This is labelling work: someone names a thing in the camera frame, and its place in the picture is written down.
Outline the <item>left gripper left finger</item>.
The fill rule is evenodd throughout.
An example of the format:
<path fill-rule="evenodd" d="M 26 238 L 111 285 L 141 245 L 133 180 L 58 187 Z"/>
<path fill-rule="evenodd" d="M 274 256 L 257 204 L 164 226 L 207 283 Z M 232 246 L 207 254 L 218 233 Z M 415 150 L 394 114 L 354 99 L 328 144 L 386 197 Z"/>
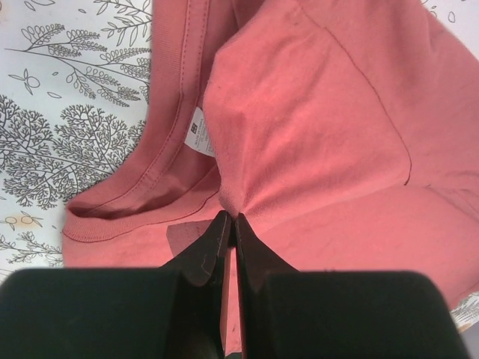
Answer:
<path fill-rule="evenodd" d="M 223 358 L 231 217 L 165 265 L 24 269 L 1 285 L 3 358 Z"/>

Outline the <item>pink t shirt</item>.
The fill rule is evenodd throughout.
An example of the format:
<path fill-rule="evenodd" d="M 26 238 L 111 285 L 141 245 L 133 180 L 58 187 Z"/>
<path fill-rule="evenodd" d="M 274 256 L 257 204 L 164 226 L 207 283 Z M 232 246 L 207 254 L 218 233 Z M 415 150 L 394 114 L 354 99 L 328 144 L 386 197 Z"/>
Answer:
<path fill-rule="evenodd" d="M 154 268 L 231 217 L 298 271 L 478 290 L 478 60 L 419 1 L 157 1 L 148 118 L 67 204 L 69 268 Z"/>

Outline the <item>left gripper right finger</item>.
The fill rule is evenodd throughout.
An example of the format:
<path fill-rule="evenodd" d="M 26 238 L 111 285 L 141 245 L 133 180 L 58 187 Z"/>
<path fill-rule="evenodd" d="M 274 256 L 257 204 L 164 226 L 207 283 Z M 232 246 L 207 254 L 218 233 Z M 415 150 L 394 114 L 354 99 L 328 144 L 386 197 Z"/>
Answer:
<path fill-rule="evenodd" d="M 244 358 L 466 358 L 441 293 L 413 271 L 298 271 L 235 220 Z"/>

